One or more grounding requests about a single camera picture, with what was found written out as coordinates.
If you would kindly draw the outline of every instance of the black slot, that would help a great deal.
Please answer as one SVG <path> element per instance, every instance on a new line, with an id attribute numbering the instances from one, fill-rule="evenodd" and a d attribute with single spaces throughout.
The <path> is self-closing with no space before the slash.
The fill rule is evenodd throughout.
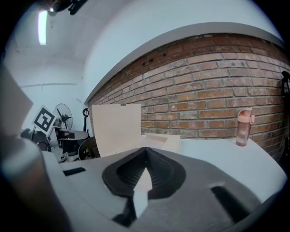
<path id="1" fill-rule="evenodd" d="M 148 199 L 170 197 L 185 180 L 185 170 L 182 165 L 145 147 L 109 165 L 102 177 L 114 195 L 132 197 L 133 189 L 145 168 L 151 176 L 153 187 L 148 192 Z"/>
<path id="2" fill-rule="evenodd" d="M 74 175 L 74 174 L 84 172 L 84 171 L 86 171 L 84 168 L 76 168 L 76 169 L 70 169 L 70 170 L 63 171 L 63 173 L 65 176 L 70 176 L 70 175 Z"/>
<path id="3" fill-rule="evenodd" d="M 131 198 L 128 198 L 123 213 L 116 215 L 112 220 L 125 227 L 129 227 L 136 220 L 134 203 Z"/>
<path id="4" fill-rule="evenodd" d="M 213 187 L 211 191 L 235 223 L 249 215 L 243 205 L 223 186 Z"/>

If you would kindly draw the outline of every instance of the gray plastic part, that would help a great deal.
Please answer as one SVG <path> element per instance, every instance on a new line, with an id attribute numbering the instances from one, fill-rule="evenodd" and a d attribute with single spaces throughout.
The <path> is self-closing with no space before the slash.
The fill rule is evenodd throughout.
<path id="1" fill-rule="evenodd" d="M 102 172 L 136 150 L 61 165 L 51 153 L 44 152 L 52 186 L 75 231 L 215 232 L 229 229 L 234 222 L 211 192 L 214 186 L 224 186 L 249 212 L 261 204 L 249 189 L 214 165 L 154 149 L 185 168 L 185 182 L 171 197 L 150 200 L 141 217 L 130 228 L 125 228 L 111 219 L 123 211 L 126 199 L 110 192 L 103 182 Z M 62 172 L 78 167 L 86 171 L 68 177 Z"/>
<path id="2" fill-rule="evenodd" d="M 249 212 L 260 205 L 249 189 L 214 165 L 173 152 L 154 150 L 179 162 L 186 170 L 186 179 L 171 197 L 150 200 L 148 208 L 132 224 L 132 229 L 140 232 L 215 232 L 232 226 L 231 218 L 210 190 L 219 185 L 231 192 Z"/>

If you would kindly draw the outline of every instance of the cable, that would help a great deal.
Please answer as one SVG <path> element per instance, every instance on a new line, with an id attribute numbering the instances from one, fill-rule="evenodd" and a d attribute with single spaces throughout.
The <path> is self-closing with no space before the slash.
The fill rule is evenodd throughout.
<path id="1" fill-rule="evenodd" d="M 33 141 L 35 129 L 36 129 L 36 127 L 33 127 L 32 134 L 31 134 L 31 137 L 30 137 L 30 141 Z"/>

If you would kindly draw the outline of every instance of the black chair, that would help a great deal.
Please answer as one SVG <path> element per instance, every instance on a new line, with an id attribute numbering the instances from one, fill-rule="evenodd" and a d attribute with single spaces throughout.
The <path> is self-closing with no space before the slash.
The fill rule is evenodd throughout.
<path id="1" fill-rule="evenodd" d="M 99 158 L 100 153 L 96 143 L 96 138 L 88 138 L 78 148 L 78 157 L 80 160 L 84 160 L 86 157 Z"/>

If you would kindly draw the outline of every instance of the white wall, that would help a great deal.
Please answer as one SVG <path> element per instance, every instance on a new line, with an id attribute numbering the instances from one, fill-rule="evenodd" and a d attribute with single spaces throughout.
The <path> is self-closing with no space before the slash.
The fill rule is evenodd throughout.
<path id="1" fill-rule="evenodd" d="M 8 47 L 4 63 L 14 80 L 33 102 L 22 129 L 33 128 L 32 120 L 42 105 L 53 111 L 57 104 L 63 103 L 72 113 L 72 129 L 82 131 L 83 64 L 31 52 L 17 53 L 13 46 Z"/>
<path id="2" fill-rule="evenodd" d="M 274 25 L 250 0 L 138 0 L 105 27 L 84 69 L 86 101 L 124 66 L 163 44 L 205 33 L 241 33 L 279 45 Z"/>

